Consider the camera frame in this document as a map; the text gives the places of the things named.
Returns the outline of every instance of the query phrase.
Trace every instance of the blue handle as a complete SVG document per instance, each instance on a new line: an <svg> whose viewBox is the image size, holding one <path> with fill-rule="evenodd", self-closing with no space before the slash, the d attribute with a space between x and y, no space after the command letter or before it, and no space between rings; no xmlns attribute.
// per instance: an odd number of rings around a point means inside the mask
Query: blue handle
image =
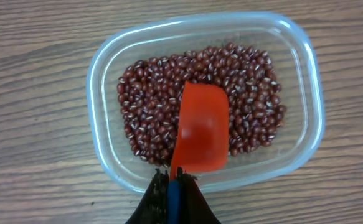
<svg viewBox="0 0 363 224"><path fill-rule="evenodd" d="M167 187L167 224L179 224L180 216L180 186L172 180Z"/></svg>

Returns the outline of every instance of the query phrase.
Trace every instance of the orange measuring scoop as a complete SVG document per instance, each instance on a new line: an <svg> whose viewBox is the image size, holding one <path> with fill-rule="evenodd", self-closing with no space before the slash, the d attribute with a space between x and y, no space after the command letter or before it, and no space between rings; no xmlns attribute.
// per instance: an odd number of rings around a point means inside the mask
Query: orange measuring scoop
<svg viewBox="0 0 363 224"><path fill-rule="evenodd" d="M227 95L215 85L186 82L170 180L176 178L178 167L189 173L219 170L227 162L228 151Z"/></svg>

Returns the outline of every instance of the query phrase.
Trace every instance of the black object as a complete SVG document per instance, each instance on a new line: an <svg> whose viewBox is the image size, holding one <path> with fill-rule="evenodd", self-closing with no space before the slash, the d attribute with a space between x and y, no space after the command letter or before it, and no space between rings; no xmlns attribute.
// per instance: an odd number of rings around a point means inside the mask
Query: black object
<svg viewBox="0 0 363 224"><path fill-rule="evenodd" d="M183 173L181 167L177 169L177 181L180 186L180 220L179 224L218 224L212 210L200 192L196 177ZM156 174L141 199L136 211L126 224L167 224L167 187L169 176Z"/></svg>
<svg viewBox="0 0 363 224"><path fill-rule="evenodd" d="M166 224L166 197L169 175L156 169L137 209L126 224Z"/></svg>

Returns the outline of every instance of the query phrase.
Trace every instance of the plastic container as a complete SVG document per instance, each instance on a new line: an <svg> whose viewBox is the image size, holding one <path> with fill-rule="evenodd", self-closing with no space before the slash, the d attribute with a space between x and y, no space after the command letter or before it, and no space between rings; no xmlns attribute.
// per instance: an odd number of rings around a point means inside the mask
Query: plastic container
<svg viewBox="0 0 363 224"><path fill-rule="evenodd" d="M196 174L201 191L216 192L287 174L315 153L324 132L321 81L314 50L304 31L288 18L270 12L201 14L153 22L121 31L93 57L87 76L87 100L95 150L106 173L135 192L144 192L155 166L131 152L123 131L116 84L125 68L139 59L160 57L232 41L267 50L286 125L273 145L229 157L224 169Z"/></svg>

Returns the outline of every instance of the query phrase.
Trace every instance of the wood grain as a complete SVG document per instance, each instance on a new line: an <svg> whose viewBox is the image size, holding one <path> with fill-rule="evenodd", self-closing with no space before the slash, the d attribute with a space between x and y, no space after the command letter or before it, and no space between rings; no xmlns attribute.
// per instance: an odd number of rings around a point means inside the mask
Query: wood grain
<svg viewBox="0 0 363 224"><path fill-rule="evenodd" d="M140 195L93 150L85 77L109 36L168 17L275 11L309 34L326 134L291 174L205 195L222 223L363 224L363 1L0 0L0 223L124 223Z"/></svg>

